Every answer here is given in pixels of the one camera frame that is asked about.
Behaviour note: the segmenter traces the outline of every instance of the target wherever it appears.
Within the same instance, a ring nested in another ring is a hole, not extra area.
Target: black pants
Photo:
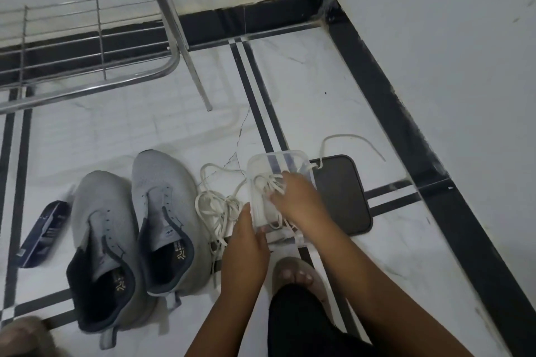
[[[269,357],[377,356],[368,343],[341,332],[312,293],[289,284],[272,299],[268,319]]]

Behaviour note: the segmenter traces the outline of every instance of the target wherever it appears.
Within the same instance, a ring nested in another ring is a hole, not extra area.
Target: metal wire shelf
[[[171,0],[78,0],[0,11],[0,90],[36,89],[35,96],[0,103],[0,114],[156,79],[171,73],[180,56],[211,110]],[[135,63],[158,65],[163,57],[168,61],[151,70],[109,75]],[[39,91],[40,83],[96,72],[101,82]]]

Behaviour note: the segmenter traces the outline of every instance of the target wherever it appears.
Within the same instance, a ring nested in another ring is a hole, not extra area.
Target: hand
[[[221,260],[221,295],[255,303],[269,261],[266,235],[262,231],[257,234],[253,231],[250,206],[246,203]]]
[[[331,220],[315,187],[302,175],[283,171],[285,195],[274,191],[270,201],[284,218],[294,223],[305,235],[318,220]]]

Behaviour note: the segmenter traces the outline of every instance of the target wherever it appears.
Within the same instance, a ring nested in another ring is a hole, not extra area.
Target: white shoelace
[[[322,169],[324,166],[322,160],[324,158],[326,141],[336,137],[353,137],[363,140],[372,148],[372,150],[376,152],[376,154],[379,155],[384,162],[386,162],[385,157],[382,156],[374,145],[365,137],[357,134],[334,134],[326,137],[320,144],[320,153],[318,156],[320,158],[320,165],[311,164],[306,168],[307,171],[310,171],[317,166],[319,170]],[[224,196],[219,192],[209,189],[209,186],[206,183],[207,177],[205,176],[205,171],[209,167],[214,167],[224,172],[240,172],[244,174],[245,171],[228,170],[212,163],[203,165],[199,171],[201,184],[205,190],[197,195],[195,208],[199,218],[203,221],[203,225],[210,234],[210,240],[216,243],[215,249],[211,245],[213,271],[216,259],[221,255],[224,248],[227,246],[227,242],[224,240],[225,233],[229,230],[230,225],[234,225],[236,223],[238,220],[238,215],[242,210],[243,203],[236,197],[236,195],[238,194],[240,188],[244,186],[246,179],[238,184],[231,195]],[[273,191],[278,191],[281,194],[285,194],[285,186],[283,184],[283,176],[281,174],[258,174],[253,178],[253,184],[262,195],[268,195]],[[275,230],[283,227],[289,228],[292,231],[292,234],[295,235],[295,226],[288,222],[288,220],[286,220],[281,213],[278,213],[277,221],[271,222],[270,226]]]

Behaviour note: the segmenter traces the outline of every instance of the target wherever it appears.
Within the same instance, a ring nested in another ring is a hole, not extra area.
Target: clear plastic container
[[[272,245],[294,239],[296,244],[305,245],[303,235],[299,230],[292,232],[285,227],[280,229],[273,227],[274,224],[277,224],[280,213],[270,202],[267,195],[259,189],[259,185],[262,185],[263,181],[260,178],[259,183],[258,175],[280,175],[283,171],[301,173],[316,187],[309,157],[303,151],[270,152],[251,157],[246,168],[246,178],[249,186],[253,226],[256,230],[261,227],[264,228],[267,232],[266,239],[268,244]]]

